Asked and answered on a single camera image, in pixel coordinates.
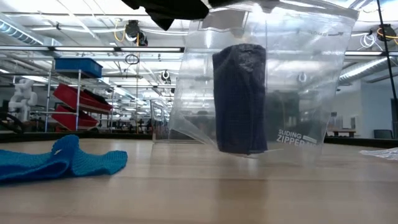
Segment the white robot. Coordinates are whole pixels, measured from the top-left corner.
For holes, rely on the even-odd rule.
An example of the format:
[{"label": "white robot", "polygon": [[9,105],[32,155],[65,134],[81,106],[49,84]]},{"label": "white robot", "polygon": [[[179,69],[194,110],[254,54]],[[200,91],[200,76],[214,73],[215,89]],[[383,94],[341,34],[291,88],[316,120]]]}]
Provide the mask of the white robot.
[{"label": "white robot", "polygon": [[37,104],[37,94],[32,91],[33,80],[22,79],[15,84],[15,92],[8,103],[10,112],[14,112],[17,108],[21,109],[18,117],[22,122],[29,120],[30,106]]}]

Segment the clear plastic bag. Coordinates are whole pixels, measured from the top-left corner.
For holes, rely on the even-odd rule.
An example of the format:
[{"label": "clear plastic bag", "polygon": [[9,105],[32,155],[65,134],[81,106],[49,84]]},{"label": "clear plastic bag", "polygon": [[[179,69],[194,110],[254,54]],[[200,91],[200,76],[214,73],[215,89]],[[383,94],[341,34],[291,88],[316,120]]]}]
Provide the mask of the clear plastic bag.
[{"label": "clear plastic bag", "polygon": [[361,150],[359,153],[365,156],[376,156],[388,160],[398,160],[398,148],[384,150]]},{"label": "clear plastic bag", "polygon": [[193,21],[170,129],[234,154],[313,159],[358,12],[250,1]]}]

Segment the blue knit fabric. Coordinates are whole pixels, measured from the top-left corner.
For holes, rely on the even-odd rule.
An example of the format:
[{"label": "blue knit fabric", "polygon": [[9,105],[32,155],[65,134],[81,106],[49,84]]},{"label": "blue knit fabric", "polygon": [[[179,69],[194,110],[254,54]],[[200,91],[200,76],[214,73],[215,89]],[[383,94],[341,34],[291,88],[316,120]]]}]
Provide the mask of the blue knit fabric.
[{"label": "blue knit fabric", "polygon": [[79,138],[68,135],[59,139],[51,152],[44,154],[0,150],[0,181],[112,175],[126,163],[127,153],[124,151],[87,154],[80,149]]}]

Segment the red tray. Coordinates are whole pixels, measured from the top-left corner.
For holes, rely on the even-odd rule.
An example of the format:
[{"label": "red tray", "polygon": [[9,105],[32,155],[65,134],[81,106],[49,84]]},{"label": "red tray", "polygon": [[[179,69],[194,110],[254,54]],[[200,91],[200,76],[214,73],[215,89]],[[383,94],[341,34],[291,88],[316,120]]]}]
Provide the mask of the red tray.
[{"label": "red tray", "polygon": [[[76,109],[77,104],[77,89],[59,84],[57,89],[55,89],[53,95],[64,102],[72,109]],[[104,104],[96,101],[90,95],[86,94],[84,91],[80,91],[80,102],[79,110],[89,111],[93,113],[110,114],[112,110],[112,105]]]},{"label": "red tray", "polygon": [[[76,112],[76,110],[68,108],[66,106],[58,105],[55,112]],[[74,114],[53,114],[52,118],[69,131],[76,130],[76,115]],[[86,113],[79,112],[78,129],[89,129],[97,125],[97,120],[88,116]]]}]

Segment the desk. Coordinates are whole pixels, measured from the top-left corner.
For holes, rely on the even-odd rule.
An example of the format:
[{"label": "desk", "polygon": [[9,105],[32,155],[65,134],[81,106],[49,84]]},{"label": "desk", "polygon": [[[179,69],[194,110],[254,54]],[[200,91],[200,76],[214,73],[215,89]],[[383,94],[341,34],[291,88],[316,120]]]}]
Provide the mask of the desk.
[{"label": "desk", "polygon": [[335,137],[338,137],[339,133],[348,133],[350,138],[354,137],[355,129],[329,129],[329,132],[333,132]]},{"label": "desk", "polygon": [[[0,144],[45,152],[53,142]],[[126,150],[114,176],[0,187],[0,223],[397,223],[398,162],[325,145],[316,169],[266,164],[200,144],[82,139],[86,152]]]}]

